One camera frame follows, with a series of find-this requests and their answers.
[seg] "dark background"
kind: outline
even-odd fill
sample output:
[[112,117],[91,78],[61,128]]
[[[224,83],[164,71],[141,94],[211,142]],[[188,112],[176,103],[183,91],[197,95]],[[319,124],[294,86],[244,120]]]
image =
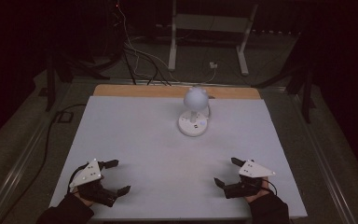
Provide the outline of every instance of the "dark background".
[[[136,32],[153,36],[170,29],[171,1],[123,0]],[[298,35],[286,67],[308,63],[358,159],[358,1],[258,1],[253,29]],[[0,128],[34,90],[46,69],[46,49],[61,46],[75,57],[92,57],[88,42],[103,28],[106,3],[115,1],[0,1]],[[238,15],[242,1],[178,1],[178,10]],[[88,14],[82,21],[78,13]]]

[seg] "white ball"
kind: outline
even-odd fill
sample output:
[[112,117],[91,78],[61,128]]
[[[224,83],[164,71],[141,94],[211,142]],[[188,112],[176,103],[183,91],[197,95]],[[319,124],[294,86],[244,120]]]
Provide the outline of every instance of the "white ball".
[[185,95],[184,103],[192,111],[201,111],[208,105],[208,93],[200,87],[192,87]]

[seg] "lamp base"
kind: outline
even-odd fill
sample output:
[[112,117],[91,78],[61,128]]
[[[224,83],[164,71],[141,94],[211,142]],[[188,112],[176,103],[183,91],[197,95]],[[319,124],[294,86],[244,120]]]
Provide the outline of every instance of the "lamp base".
[[190,137],[202,135],[208,126],[208,119],[201,113],[197,112],[196,122],[191,121],[191,111],[183,113],[178,120],[179,130]]

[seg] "white table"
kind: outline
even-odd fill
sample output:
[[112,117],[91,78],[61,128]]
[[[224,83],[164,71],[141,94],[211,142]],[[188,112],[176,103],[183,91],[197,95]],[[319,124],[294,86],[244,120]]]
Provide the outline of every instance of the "white table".
[[91,96],[76,133],[51,206],[66,193],[80,165],[119,160],[103,169],[106,189],[131,185],[113,207],[95,204],[93,219],[237,219],[251,216],[244,199],[226,199],[214,177],[237,183],[230,158],[255,160],[275,171],[269,180],[289,206],[290,217],[305,217],[296,182],[263,100],[212,99],[206,133],[184,136],[176,121],[186,110],[181,98]]

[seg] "floor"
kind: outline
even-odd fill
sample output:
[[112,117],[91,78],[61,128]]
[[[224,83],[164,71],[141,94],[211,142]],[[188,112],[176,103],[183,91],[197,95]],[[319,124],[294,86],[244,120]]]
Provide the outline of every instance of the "floor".
[[[245,51],[250,71],[248,77],[239,72],[235,44],[229,41],[218,45],[216,42],[200,42],[197,38],[189,38],[179,43],[176,70],[169,73],[160,61],[168,61],[169,38],[148,40],[132,36],[131,44],[127,46],[128,58],[132,68],[136,67],[137,84],[147,84],[155,74],[154,65],[143,59],[136,66],[135,56],[142,55],[142,51],[153,55],[150,57],[172,85],[254,85],[279,74],[291,47],[296,43],[296,37],[251,34]],[[211,69],[209,62],[217,63],[217,68]],[[85,108],[78,104],[86,104],[94,88],[100,83],[131,84],[131,76],[124,60],[102,72],[104,76],[111,77],[110,80],[96,80],[79,71],[74,73],[76,76],[72,83],[57,81],[58,97],[50,112],[45,111],[47,98],[39,96],[41,89],[46,87],[46,72],[35,77],[35,91],[0,131],[0,217],[6,216],[3,223],[34,223],[48,208]],[[288,95],[284,91],[289,80],[290,77],[282,79],[259,91],[268,106],[308,212],[307,217],[294,218],[292,222],[358,223],[358,163],[351,148],[318,87],[312,87],[314,107],[310,110],[311,123],[308,124],[299,112],[301,93]],[[163,85],[168,82],[156,77],[149,84]],[[71,105],[77,106],[68,109],[74,112],[70,123],[50,125],[55,111]],[[44,168],[29,190],[21,196],[44,162],[45,153],[47,159]],[[7,209],[19,198],[21,199],[16,206],[6,214]],[[244,222],[245,220],[222,220],[205,223]]]

